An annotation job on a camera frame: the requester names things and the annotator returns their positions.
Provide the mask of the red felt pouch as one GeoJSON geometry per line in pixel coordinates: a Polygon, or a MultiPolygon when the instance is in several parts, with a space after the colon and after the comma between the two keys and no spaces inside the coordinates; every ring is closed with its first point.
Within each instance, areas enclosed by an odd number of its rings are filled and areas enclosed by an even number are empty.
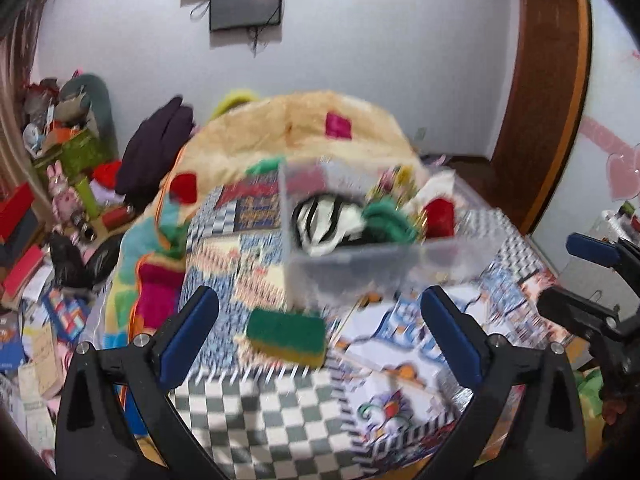
{"type": "Polygon", "coordinates": [[[423,235],[427,240],[454,236],[456,212],[451,200],[445,197],[434,198],[422,208],[421,214],[423,235]]]}

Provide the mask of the white drawstring pouch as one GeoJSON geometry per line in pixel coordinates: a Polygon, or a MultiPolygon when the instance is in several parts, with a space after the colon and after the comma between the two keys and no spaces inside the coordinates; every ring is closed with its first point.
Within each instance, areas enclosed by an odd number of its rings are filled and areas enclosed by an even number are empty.
{"type": "Polygon", "coordinates": [[[444,198],[453,203],[454,180],[456,180],[456,172],[452,169],[432,174],[416,195],[402,206],[401,210],[406,214],[417,214],[436,198],[444,198]]]}

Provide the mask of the floral patterned pouch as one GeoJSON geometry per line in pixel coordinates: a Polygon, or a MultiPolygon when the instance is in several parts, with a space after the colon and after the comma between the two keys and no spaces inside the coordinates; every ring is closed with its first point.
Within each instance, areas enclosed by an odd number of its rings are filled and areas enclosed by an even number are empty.
{"type": "Polygon", "coordinates": [[[416,196],[417,192],[413,168],[398,165],[387,168],[380,174],[378,182],[368,193],[368,202],[377,203],[386,200],[393,203],[396,208],[400,208],[416,196]]]}

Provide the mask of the green knitted cloth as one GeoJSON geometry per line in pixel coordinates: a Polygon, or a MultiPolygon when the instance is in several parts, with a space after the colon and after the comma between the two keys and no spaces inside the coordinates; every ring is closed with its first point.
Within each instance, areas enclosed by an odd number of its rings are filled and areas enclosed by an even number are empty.
{"type": "Polygon", "coordinates": [[[391,202],[381,200],[363,207],[363,234],[373,243],[413,244],[418,231],[409,217],[391,202]]]}

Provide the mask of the clear plastic storage box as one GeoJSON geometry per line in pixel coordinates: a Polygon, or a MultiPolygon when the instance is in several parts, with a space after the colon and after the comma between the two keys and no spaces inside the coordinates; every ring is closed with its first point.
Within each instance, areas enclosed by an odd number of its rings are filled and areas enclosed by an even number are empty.
{"type": "Polygon", "coordinates": [[[315,159],[284,162],[278,183],[291,307],[343,307],[412,284],[470,280],[506,241],[447,167],[315,159]]]}

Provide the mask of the white bag with black straps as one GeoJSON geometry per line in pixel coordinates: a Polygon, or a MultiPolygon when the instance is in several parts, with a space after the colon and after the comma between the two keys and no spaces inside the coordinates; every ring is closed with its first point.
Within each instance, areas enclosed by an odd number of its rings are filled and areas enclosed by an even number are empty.
{"type": "Polygon", "coordinates": [[[308,196],[295,205],[291,219],[295,243],[309,257],[323,257],[336,248],[364,242],[363,206],[345,195],[308,196]]]}

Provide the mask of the white cabinet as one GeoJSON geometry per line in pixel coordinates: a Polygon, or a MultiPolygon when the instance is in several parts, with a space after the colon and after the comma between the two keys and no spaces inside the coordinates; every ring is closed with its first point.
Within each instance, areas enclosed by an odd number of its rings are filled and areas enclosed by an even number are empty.
{"type": "MultiPolygon", "coordinates": [[[[605,242],[616,242],[623,237],[639,245],[634,220],[614,210],[602,211],[587,235],[605,242]]],[[[571,292],[615,310],[621,320],[630,318],[638,310],[639,299],[631,287],[616,272],[595,263],[570,256],[559,281],[571,292]]]]}

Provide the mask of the patchwork patterned tablecloth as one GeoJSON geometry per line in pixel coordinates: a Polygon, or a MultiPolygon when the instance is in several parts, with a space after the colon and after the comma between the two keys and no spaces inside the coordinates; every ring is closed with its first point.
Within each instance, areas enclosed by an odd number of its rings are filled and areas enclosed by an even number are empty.
{"type": "Polygon", "coordinates": [[[535,308],[542,263],[462,184],[454,237],[314,258],[296,246],[292,217],[329,190],[318,178],[244,179],[213,188],[190,225],[183,295],[208,286],[220,310],[172,403],[233,479],[365,479],[429,456],[470,393],[452,382],[423,321],[428,286],[516,346],[568,337],[535,308]],[[321,318],[321,363],[256,352],[246,328],[257,309],[321,318]]]}

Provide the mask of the pink bunny plush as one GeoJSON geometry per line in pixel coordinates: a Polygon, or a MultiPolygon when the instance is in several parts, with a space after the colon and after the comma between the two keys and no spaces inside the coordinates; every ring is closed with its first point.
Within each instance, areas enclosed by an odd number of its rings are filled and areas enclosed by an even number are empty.
{"type": "Polygon", "coordinates": [[[74,214],[84,211],[84,205],[81,203],[77,191],[68,182],[59,160],[47,166],[47,177],[56,222],[66,226],[72,222],[74,214]]]}

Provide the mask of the red gift box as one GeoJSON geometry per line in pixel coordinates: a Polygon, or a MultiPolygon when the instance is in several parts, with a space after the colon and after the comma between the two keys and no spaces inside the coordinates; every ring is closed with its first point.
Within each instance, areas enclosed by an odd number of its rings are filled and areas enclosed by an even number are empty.
{"type": "Polygon", "coordinates": [[[14,188],[13,193],[2,200],[0,206],[0,240],[4,244],[32,206],[34,194],[27,182],[14,188]]]}

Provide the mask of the green cardboard box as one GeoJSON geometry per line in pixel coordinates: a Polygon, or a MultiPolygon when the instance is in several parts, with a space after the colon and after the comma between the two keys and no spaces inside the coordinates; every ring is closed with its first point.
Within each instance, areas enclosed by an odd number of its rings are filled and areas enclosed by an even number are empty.
{"type": "Polygon", "coordinates": [[[91,130],[85,129],[63,144],[55,145],[46,154],[32,162],[38,178],[49,182],[46,170],[57,160],[61,163],[66,177],[76,179],[80,174],[93,170],[97,166],[113,159],[108,146],[91,130]]]}

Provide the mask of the dark purple jacket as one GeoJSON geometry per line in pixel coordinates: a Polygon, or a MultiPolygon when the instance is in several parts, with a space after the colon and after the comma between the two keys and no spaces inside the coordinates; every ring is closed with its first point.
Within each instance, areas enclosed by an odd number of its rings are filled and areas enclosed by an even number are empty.
{"type": "Polygon", "coordinates": [[[174,96],[130,139],[116,174],[115,192],[138,214],[154,200],[193,128],[193,108],[183,103],[182,96],[174,96]]]}

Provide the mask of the beige fluffy blanket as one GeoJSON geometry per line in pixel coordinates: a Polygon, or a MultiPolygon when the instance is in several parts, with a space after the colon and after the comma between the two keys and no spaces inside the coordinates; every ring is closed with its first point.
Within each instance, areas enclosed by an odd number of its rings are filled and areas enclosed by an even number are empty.
{"type": "Polygon", "coordinates": [[[172,179],[194,174],[202,202],[218,186],[234,183],[266,159],[328,158],[367,169],[409,166],[419,183],[426,168],[395,117],[368,101],[332,91],[293,93],[249,102],[229,110],[198,130],[183,145],[152,203],[125,232],[104,311],[107,348],[130,341],[132,309],[139,297],[140,261],[184,266],[186,229],[198,204],[180,205],[169,197],[172,179]]]}

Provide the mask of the grey green plush toy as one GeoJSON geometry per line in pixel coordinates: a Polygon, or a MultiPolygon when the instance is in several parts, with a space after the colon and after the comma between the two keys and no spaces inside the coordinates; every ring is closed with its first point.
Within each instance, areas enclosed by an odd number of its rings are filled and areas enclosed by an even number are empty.
{"type": "Polygon", "coordinates": [[[86,126],[112,155],[117,154],[110,95],[99,76],[83,73],[66,81],[58,92],[54,119],[66,127],[86,126]]]}

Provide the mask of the small black wall monitor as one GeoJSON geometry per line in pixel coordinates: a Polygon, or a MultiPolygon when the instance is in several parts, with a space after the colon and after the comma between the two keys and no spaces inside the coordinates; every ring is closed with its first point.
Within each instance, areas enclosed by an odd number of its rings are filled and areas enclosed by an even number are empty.
{"type": "Polygon", "coordinates": [[[209,0],[209,30],[278,26],[282,0],[209,0]]]}

